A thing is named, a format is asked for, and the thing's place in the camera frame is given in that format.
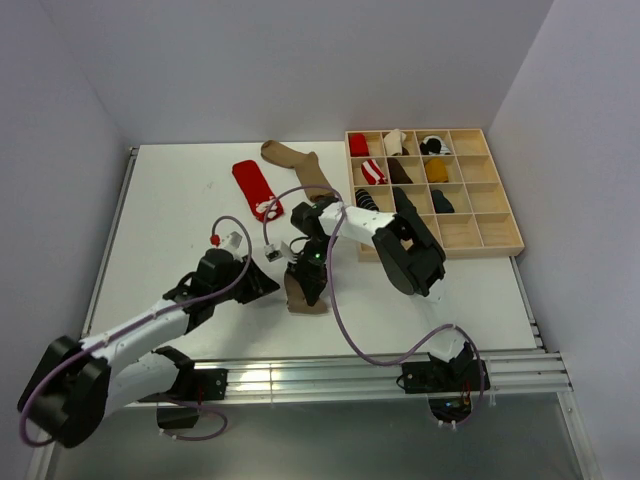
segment beige sock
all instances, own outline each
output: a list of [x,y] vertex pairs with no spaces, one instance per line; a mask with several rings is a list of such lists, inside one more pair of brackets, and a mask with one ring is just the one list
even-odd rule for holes
[[[297,152],[280,142],[269,140],[262,144],[260,154],[272,165],[295,169],[300,185],[329,185],[327,177],[320,170],[318,155],[315,152]],[[333,195],[323,188],[309,188],[305,190],[305,194],[312,202],[317,202],[324,196]]]
[[321,298],[313,306],[307,305],[302,293],[302,287],[298,281],[285,272],[284,274],[284,290],[287,292],[287,309],[291,313],[304,313],[306,315],[322,315],[327,313],[329,309],[327,304]]

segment gray wall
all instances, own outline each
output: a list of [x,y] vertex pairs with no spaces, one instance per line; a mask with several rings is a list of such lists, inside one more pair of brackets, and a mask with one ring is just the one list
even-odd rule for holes
[[42,0],[135,142],[486,126],[552,0]]
[[35,0],[0,14],[0,476],[22,478],[16,403],[47,344],[78,334],[126,151]]
[[545,340],[608,479],[640,469],[640,3],[556,0],[489,131]]

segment wooden organizer box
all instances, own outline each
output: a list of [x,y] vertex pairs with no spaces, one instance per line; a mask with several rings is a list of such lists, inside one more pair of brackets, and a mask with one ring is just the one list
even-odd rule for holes
[[[349,162],[351,201],[355,192],[364,188],[381,212],[395,212],[392,187],[404,190],[413,202],[420,218],[444,248],[447,257],[494,257],[517,255],[524,249],[520,231],[504,192],[500,176],[489,152],[482,130],[434,129],[402,130],[403,142],[409,155],[395,155],[413,184],[393,184],[389,176],[387,155],[382,141],[385,131],[349,131],[345,143]],[[351,135],[364,134],[369,147],[368,157],[353,157],[349,148]],[[428,135],[439,136],[451,150],[451,155],[422,155],[419,145]],[[389,183],[369,185],[361,165],[374,158]],[[448,183],[429,183],[426,163],[440,158],[447,169]],[[455,209],[452,214],[436,214],[431,191],[439,189]],[[375,249],[358,244],[360,261],[376,261]]]

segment white table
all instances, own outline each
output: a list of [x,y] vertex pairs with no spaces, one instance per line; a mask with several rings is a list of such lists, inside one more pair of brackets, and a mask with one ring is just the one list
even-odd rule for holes
[[[315,151],[327,179],[348,201],[342,142],[287,145]],[[231,175],[232,165],[246,159],[256,160],[275,193],[299,185],[293,170],[260,158],[259,143],[140,148],[95,299],[90,334],[146,310],[185,273],[194,270],[210,248],[211,224],[222,214],[234,215],[245,224],[254,242],[254,260],[282,286],[284,260],[266,261],[262,225],[251,215]],[[269,225],[273,240],[279,243],[300,235],[289,216],[304,200],[302,192],[284,199],[285,215]],[[221,224],[220,234],[234,229],[230,222]],[[380,264],[357,262],[355,248],[354,243],[340,240],[334,250],[338,305],[345,324],[368,353],[405,352],[428,331],[425,319],[390,286]],[[509,258],[447,260],[445,268],[446,288],[458,324],[480,350],[536,348]],[[220,305],[212,319],[170,343],[194,359],[353,355],[331,312],[322,316],[289,314],[284,288],[248,305]]]

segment purple cable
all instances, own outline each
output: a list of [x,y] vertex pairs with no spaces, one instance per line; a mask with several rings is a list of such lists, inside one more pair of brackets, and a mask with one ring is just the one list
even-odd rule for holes
[[[232,222],[236,223],[236,225],[238,225],[240,227],[240,229],[242,230],[242,233],[244,233],[244,236],[247,239],[247,252],[248,252],[247,253],[247,261],[245,262],[244,267],[242,268],[242,271],[240,272],[240,275],[238,275],[238,277],[233,282],[231,282],[229,285],[227,285],[226,287],[218,290],[217,292],[213,292],[213,293],[210,293],[208,295],[203,295],[202,297],[192,298],[191,300],[187,300],[187,301],[182,302],[182,303],[176,303],[175,305],[170,305],[168,307],[161,308],[160,310],[158,310],[155,313],[151,313],[149,315],[146,315],[145,317],[142,317],[137,322],[134,322],[131,325],[128,325],[128,326],[124,327],[122,330],[119,330],[116,333],[114,333],[113,335],[111,335],[111,337],[109,338],[109,342],[113,342],[114,340],[117,340],[117,339],[121,338],[122,336],[124,336],[124,335],[126,335],[126,334],[128,334],[128,333],[130,333],[130,332],[132,332],[132,331],[134,331],[134,330],[136,330],[138,328],[140,328],[141,326],[145,325],[146,323],[150,322],[151,320],[154,320],[156,317],[158,317],[160,315],[164,315],[165,313],[169,313],[169,312],[172,312],[174,310],[185,308],[185,307],[188,307],[188,306],[193,305],[195,303],[204,302],[206,300],[211,300],[212,298],[216,298],[216,297],[218,297],[220,295],[223,295],[226,292],[228,292],[229,290],[231,290],[232,288],[234,288],[238,284],[238,282],[240,282],[240,280],[242,280],[242,277],[244,277],[244,275],[247,273],[247,270],[249,270],[249,263],[251,262],[251,258],[252,258],[253,245],[251,243],[251,237],[249,237],[249,232],[244,227],[244,225],[242,223],[240,223],[240,221],[237,218],[232,217],[231,215],[223,215],[220,218],[218,218],[213,223],[213,226],[211,227],[212,233],[215,234],[216,227],[218,226],[218,224],[222,220],[231,220]],[[58,374],[60,374],[64,370],[66,370],[70,365],[73,365],[75,362],[77,362],[81,358],[83,358],[86,355],[89,355],[89,354],[95,352],[96,350],[99,350],[100,348],[102,348],[102,347],[104,347],[106,345],[107,345],[107,342],[105,342],[105,341],[98,342],[95,345],[87,348],[86,350],[82,350],[81,352],[78,352],[75,355],[69,357],[67,360],[65,360],[60,365],[58,365],[53,370],[51,370],[42,379],[42,381],[36,386],[36,388],[33,389],[33,392],[31,392],[31,395],[29,395],[29,398],[27,399],[27,401],[24,404],[24,408],[22,409],[22,413],[20,414],[20,421],[19,421],[20,438],[22,439],[22,441],[26,445],[28,445],[30,447],[37,448],[37,447],[44,447],[44,446],[49,445],[50,443],[53,442],[53,438],[49,438],[49,439],[44,440],[42,442],[38,442],[38,441],[32,440],[31,438],[29,438],[29,434],[27,433],[27,418],[29,418],[29,412],[31,411],[31,408],[33,407],[33,403],[35,402],[36,398],[38,398],[40,396],[40,394],[42,394],[42,392],[47,387],[47,385],[49,385],[51,380],[53,380]],[[226,417],[224,417],[224,415],[221,415],[221,416],[223,417],[223,420],[225,420],[225,422],[224,422],[224,425],[222,426],[222,429],[219,430],[218,432],[216,432],[215,436],[220,435],[224,431],[226,426],[227,426]]]
[[[273,205],[278,200],[280,200],[282,197],[284,197],[286,195],[289,195],[292,192],[297,192],[298,190],[305,190],[307,188],[325,188],[325,189],[330,190],[333,193],[335,193],[336,196],[338,197],[338,199],[340,201],[342,201],[342,197],[340,196],[340,193],[338,193],[338,191],[335,190],[332,187],[325,186],[325,185],[303,185],[303,186],[300,186],[300,187],[292,188],[292,189],[287,190],[286,192],[283,192],[280,195],[278,195],[271,202],[271,204],[269,204],[269,207],[267,208],[267,211],[270,211],[271,208],[273,207]],[[342,317],[340,316],[340,312],[338,311],[338,302],[336,300],[336,291],[335,291],[335,286],[333,284],[333,246],[335,245],[336,240],[338,239],[338,232],[340,231],[340,227],[342,226],[342,224],[344,223],[344,221],[347,218],[347,214],[346,214],[346,211],[345,211],[344,204],[343,204],[343,207],[341,209],[341,213],[342,213],[342,215],[340,215],[340,220],[338,220],[338,223],[336,224],[336,227],[333,229],[333,232],[331,232],[331,237],[329,238],[329,245],[327,247],[327,277],[328,277],[328,280],[329,280],[329,297],[331,298],[331,308],[333,310],[333,315],[336,318],[336,322],[338,323],[338,328],[340,328],[340,332],[342,332],[342,336],[347,341],[347,343],[349,344],[351,349],[360,358],[362,358],[365,362],[368,362],[368,363],[370,363],[372,365],[377,365],[377,366],[380,366],[380,367],[392,367],[392,366],[400,365],[401,363],[405,362],[409,357],[411,357],[413,354],[415,354],[416,351],[418,351],[418,349],[420,347],[422,347],[422,345],[427,343],[429,340],[431,340],[438,333],[440,333],[440,332],[442,332],[444,330],[449,330],[449,329],[456,330],[469,342],[469,345],[471,345],[471,349],[473,350],[473,353],[475,354],[477,362],[478,362],[478,371],[481,372],[481,374],[480,374],[480,391],[479,391],[479,394],[478,394],[478,404],[479,404],[482,401],[482,399],[484,398],[484,385],[485,385],[485,382],[484,382],[484,370],[482,368],[482,360],[480,359],[480,352],[478,350],[478,347],[474,343],[474,341],[467,334],[467,332],[465,332],[461,327],[459,327],[457,325],[454,325],[452,323],[445,323],[444,325],[440,325],[439,327],[434,328],[429,333],[427,333],[427,335],[425,335],[422,338],[422,340],[420,340],[413,347],[411,347],[411,349],[407,353],[405,353],[404,355],[401,355],[398,358],[395,358],[393,360],[389,360],[389,361],[386,361],[386,362],[383,362],[383,361],[380,361],[380,360],[376,360],[375,358],[370,357],[369,355],[364,353],[362,350],[360,350],[360,348],[358,348],[358,346],[355,344],[355,342],[353,341],[353,339],[349,335],[349,332],[347,332],[347,329],[344,326],[344,322],[342,321]],[[267,245],[269,245],[269,239],[267,237],[267,218],[266,218],[266,216],[265,216],[264,222],[262,224],[262,233],[264,235],[265,243]],[[471,414],[469,414],[464,420],[461,420],[460,422],[457,422],[457,425],[462,425],[462,424],[466,423],[467,420],[470,417],[471,417]]]
[[177,435],[175,433],[163,430],[162,433],[164,435],[167,435],[168,437],[171,437],[175,440],[182,440],[185,442],[202,442],[204,440],[211,440],[212,438],[219,437],[227,429],[227,425],[229,424],[229,419],[222,411],[218,410],[217,408],[213,408],[208,405],[199,405],[193,402],[183,402],[181,400],[173,400],[171,398],[167,398],[166,401],[175,403],[176,405],[179,405],[181,407],[195,408],[196,410],[200,410],[202,412],[212,413],[222,419],[222,426],[215,432],[210,433],[209,435],[203,435],[201,437],[187,437],[185,435]]

